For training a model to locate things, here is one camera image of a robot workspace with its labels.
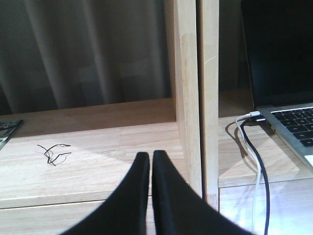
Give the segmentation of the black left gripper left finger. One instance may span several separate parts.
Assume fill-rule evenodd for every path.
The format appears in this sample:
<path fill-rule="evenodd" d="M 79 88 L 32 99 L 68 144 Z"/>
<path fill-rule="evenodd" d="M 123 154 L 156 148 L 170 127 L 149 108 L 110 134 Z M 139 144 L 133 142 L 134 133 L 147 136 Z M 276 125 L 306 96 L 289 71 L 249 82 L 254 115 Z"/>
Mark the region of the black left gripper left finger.
<path fill-rule="evenodd" d="M 95 211 L 64 235 L 145 235 L 150 161 L 138 152 L 124 179 Z"/>

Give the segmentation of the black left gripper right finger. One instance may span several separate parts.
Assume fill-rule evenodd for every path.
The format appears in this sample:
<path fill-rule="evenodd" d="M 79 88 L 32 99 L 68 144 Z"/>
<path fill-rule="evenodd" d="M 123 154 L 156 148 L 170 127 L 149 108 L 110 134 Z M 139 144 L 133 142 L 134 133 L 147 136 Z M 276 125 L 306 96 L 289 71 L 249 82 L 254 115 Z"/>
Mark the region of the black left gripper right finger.
<path fill-rule="evenodd" d="M 164 150 L 153 155 L 152 201 L 158 235 L 248 235 L 185 182 Z"/>

